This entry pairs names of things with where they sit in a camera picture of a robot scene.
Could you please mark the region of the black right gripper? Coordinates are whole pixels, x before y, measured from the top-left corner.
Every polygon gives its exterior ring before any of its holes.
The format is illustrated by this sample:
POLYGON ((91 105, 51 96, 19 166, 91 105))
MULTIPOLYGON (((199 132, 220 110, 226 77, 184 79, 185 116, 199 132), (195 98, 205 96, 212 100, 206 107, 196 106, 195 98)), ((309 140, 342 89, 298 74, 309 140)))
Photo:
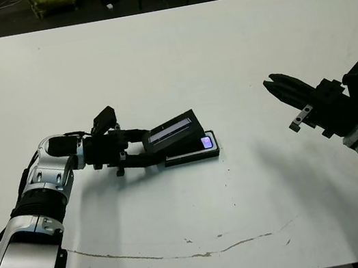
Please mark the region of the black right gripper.
POLYGON ((313 88, 300 79, 284 74, 270 74, 271 81, 263 86, 278 100, 300 113, 290 123, 290 129, 299 132, 301 124, 323 129, 322 135, 346 136, 358 126, 358 102, 343 93, 339 81, 323 79, 313 88))

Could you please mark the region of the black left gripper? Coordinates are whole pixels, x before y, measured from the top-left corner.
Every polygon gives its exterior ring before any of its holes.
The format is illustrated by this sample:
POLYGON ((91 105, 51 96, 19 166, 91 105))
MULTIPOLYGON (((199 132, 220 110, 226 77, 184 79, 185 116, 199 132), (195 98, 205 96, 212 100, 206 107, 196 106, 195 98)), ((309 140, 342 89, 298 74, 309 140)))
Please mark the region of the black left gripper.
POLYGON ((130 155, 124 152, 128 148, 128 143, 141 142, 146 133, 148 133, 146 129, 113 129, 104 135, 86 137, 83 140, 85 163, 92 165, 95 170, 101 170, 104 165, 116 167, 117 176, 123 176, 124 168, 147 168, 164 162, 165 155, 152 153, 130 155))

